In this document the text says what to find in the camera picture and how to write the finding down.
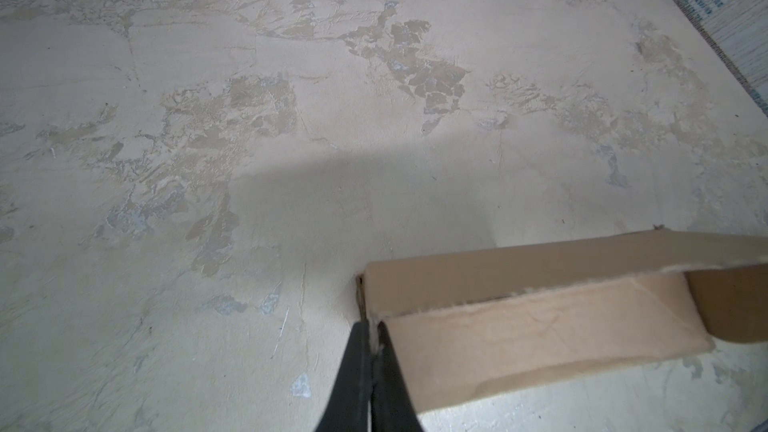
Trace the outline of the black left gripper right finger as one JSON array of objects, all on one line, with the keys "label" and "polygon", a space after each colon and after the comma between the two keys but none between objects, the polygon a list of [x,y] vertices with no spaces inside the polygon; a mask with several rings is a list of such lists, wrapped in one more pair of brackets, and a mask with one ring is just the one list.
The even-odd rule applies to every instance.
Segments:
[{"label": "black left gripper right finger", "polygon": [[385,322],[377,325],[373,357],[371,419],[374,432],[423,432]]}]

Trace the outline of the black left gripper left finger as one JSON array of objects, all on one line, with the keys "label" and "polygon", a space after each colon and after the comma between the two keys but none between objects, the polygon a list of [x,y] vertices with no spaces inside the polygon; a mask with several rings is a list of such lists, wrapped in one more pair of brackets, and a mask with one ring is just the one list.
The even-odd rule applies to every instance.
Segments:
[{"label": "black left gripper left finger", "polygon": [[370,326],[367,321],[359,321],[351,329],[317,432],[369,430],[372,365]]}]

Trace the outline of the brown cardboard box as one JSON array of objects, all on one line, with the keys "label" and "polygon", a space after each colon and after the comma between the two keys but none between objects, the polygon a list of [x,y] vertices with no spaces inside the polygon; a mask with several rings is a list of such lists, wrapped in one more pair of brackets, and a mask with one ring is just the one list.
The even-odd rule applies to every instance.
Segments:
[{"label": "brown cardboard box", "polygon": [[654,229],[372,262],[361,279],[419,412],[767,339],[759,236]]}]

